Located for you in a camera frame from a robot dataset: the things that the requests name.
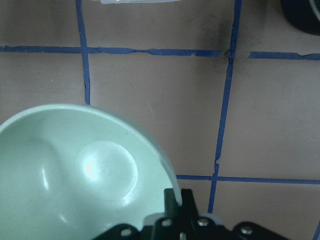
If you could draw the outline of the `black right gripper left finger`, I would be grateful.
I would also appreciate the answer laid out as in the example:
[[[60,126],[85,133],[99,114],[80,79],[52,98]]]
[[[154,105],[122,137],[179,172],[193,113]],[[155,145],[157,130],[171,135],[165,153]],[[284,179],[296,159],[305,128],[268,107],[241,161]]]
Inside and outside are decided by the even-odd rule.
[[[153,224],[151,240],[179,240],[179,210],[174,190],[164,190],[164,213]]]

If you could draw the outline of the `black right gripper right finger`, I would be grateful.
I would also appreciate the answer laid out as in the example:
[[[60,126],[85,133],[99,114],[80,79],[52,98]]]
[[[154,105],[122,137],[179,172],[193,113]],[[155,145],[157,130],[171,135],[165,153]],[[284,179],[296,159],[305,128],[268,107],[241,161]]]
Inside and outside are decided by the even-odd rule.
[[[191,189],[183,188],[181,190],[182,206],[178,222],[179,240],[199,240],[199,229],[197,225],[198,210]]]

